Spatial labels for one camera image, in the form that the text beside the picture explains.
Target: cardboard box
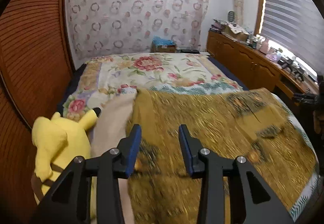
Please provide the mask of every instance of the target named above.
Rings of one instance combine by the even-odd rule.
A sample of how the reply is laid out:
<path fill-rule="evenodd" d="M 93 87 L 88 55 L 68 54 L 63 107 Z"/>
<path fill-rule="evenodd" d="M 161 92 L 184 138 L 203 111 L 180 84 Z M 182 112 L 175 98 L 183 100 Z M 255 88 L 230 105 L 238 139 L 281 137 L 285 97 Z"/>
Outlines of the cardboard box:
<path fill-rule="evenodd" d="M 240 41 L 244 41 L 246 42 L 247 38 L 248 38 L 248 34 L 244 34 L 243 32 L 240 32 L 238 34 L 234 34 L 233 31 L 231 31 L 231 29 L 226 26 L 224 32 L 228 35 L 230 35 L 231 37 L 238 39 Z"/>
<path fill-rule="evenodd" d="M 151 52 L 165 52 L 165 53 L 174 53 L 176 52 L 176 45 L 162 45 L 162 46 L 155 46 L 152 43 Z"/>

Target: bottle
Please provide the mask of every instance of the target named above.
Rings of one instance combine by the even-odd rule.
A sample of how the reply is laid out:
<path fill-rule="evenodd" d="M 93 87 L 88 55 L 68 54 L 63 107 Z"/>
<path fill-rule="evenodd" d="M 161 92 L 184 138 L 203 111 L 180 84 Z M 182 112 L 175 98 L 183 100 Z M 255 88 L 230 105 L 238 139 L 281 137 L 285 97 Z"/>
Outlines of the bottle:
<path fill-rule="evenodd" d="M 262 42 L 261 48 L 260 48 L 260 52 L 264 53 L 264 54 L 268 54 L 269 51 L 269 39 L 266 38 L 264 40 L 264 42 Z"/>

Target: pink flower pattern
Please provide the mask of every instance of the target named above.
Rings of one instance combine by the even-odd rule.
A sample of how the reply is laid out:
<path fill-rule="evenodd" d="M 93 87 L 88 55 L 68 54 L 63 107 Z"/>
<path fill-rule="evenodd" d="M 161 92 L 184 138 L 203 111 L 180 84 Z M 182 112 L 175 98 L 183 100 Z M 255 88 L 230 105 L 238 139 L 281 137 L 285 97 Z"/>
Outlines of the pink flower pattern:
<path fill-rule="evenodd" d="M 164 71 L 162 67 L 157 67 L 162 66 L 162 61 L 159 58 L 154 58 L 152 56 L 139 57 L 134 61 L 133 66 L 146 71 L 155 69 L 159 69 L 158 71 Z"/>
<path fill-rule="evenodd" d="M 117 89 L 117 92 L 118 92 L 118 93 L 121 93 L 121 92 L 122 92 L 122 89 L 123 89 L 123 88 L 127 88 L 127 87 L 131 87 L 131 88 L 133 88 L 133 89 L 136 89 L 136 88 L 137 88 L 136 85 L 131 85 L 131 86 L 129 86 L 128 84 L 122 84 L 122 85 L 120 85 L 120 88 Z"/>
<path fill-rule="evenodd" d="M 78 99 L 70 102 L 68 110 L 70 113 L 78 113 L 80 111 L 83 111 L 84 108 L 85 99 Z"/>
<path fill-rule="evenodd" d="M 212 80 L 219 80 L 222 76 L 220 74 L 217 74 L 217 75 L 213 75 L 211 77 Z"/>
<path fill-rule="evenodd" d="M 172 72 L 169 72 L 167 75 L 168 75 L 170 78 L 178 79 L 178 76 L 177 76 L 176 74 L 172 73 Z"/>
<path fill-rule="evenodd" d="M 230 83 L 229 85 L 232 85 L 235 89 L 239 88 L 238 85 L 236 83 L 234 83 L 234 82 Z"/>
<path fill-rule="evenodd" d="M 200 64 L 191 60 L 187 61 L 187 65 L 193 66 L 193 67 L 200 67 Z"/>

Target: wooden wardrobe door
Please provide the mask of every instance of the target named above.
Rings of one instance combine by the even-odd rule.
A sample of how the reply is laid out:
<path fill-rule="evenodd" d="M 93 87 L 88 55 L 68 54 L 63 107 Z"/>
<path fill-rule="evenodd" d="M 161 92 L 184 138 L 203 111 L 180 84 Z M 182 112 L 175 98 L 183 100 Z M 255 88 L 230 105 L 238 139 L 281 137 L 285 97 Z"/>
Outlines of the wooden wardrobe door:
<path fill-rule="evenodd" d="M 0 16 L 0 69 L 23 119 L 51 117 L 72 71 L 64 0 L 11 0 Z"/>
<path fill-rule="evenodd" d="M 30 177 L 36 148 L 30 129 L 0 85 L 0 218 L 1 223 L 27 224 L 36 202 Z"/>

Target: cabinet door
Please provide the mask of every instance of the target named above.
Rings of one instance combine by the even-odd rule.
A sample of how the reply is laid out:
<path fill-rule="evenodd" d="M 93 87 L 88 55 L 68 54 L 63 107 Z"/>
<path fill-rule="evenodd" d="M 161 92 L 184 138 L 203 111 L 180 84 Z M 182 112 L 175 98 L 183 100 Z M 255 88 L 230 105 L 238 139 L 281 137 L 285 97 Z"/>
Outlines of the cabinet door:
<path fill-rule="evenodd" d="M 249 89 L 252 87 L 253 69 L 255 68 L 255 56 L 244 48 L 238 49 L 236 70 L 233 74 L 241 80 Z"/>
<path fill-rule="evenodd" d="M 269 67 L 265 62 L 259 62 L 253 72 L 251 89 L 266 88 L 272 91 L 280 76 L 279 72 Z"/>
<path fill-rule="evenodd" d="M 217 48 L 217 44 L 218 44 L 217 39 L 215 37 L 211 36 L 211 34 L 209 34 L 206 50 L 210 54 L 210 56 L 213 58 L 215 57 L 215 51 Z"/>
<path fill-rule="evenodd" d="M 237 62 L 237 51 L 231 42 L 219 42 L 219 49 L 215 58 L 223 64 L 230 72 L 235 73 Z"/>

